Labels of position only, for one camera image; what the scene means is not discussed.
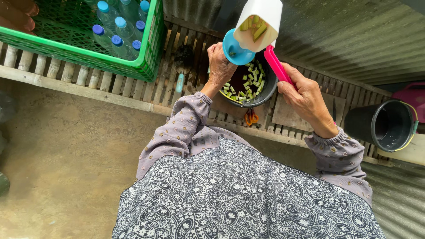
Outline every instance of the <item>white container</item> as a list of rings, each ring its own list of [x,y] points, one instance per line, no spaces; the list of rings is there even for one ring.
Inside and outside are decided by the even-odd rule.
[[[233,37],[239,42],[241,48],[259,52],[268,45],[275,43],[279,35],[283,4],[280,0],[248,0],[239,17]],[[241,31],[239,27],[252,15],[257,15],[266,22],[267,30],[254,42],[250,29]]]

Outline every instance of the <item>trowel handle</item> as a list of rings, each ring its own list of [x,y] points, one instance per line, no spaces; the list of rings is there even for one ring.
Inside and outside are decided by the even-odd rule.
[[[177,85],[176,85],[176,92],[181,93],[183,90],[183,83],[184,83],[184,74],[181,71],[177,78]]]
[[[285,72],[285,69],[281,65],[279,59],[276,57],[275,53],[273,52],[273,46],[269,45],[266,47],[266,50],[264,51],[264,57],[266,58],[268,64],[278,77],[279,81],[286,81],[292,86],[294,86],[295,90],[298,91],[297,87],[292,83],[291,78],[289,78],[288,74]]]

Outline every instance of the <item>corrugated metal sheet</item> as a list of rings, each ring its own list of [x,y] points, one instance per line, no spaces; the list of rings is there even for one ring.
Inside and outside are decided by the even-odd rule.
[[[425,238],[425,167],[362,163],[373,189],[372,209],[388,239]]]
[[[246,0],[164,0],[167,14],[226,32]],[[371,85],[425,79],[425,16],[397,0],[285,0],[275,53]]]

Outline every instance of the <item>hand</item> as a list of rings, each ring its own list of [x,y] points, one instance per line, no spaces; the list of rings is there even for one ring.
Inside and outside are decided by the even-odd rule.
[[[305,121],[310,123],[314,132],[322,138],[329,139],[338,135],[338,128],[325,105],[317,82],[305,78],[297,69],[281,63],[295,88],[285,81],[278,82],[278,91],[283,94],[287,104]]]
[[[207,52],[210,59],[210,78],[201,92],[212,99],[224,84],[230,80],[238,66],[231,63],[224,55],[223,43],[210,46]]]

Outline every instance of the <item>knife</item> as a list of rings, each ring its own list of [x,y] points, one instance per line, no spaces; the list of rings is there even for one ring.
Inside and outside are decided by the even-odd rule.
[[[336,106],[335,98],[332,102],[332,119],[334,120],[334,122],[337,121],[337,106]]]

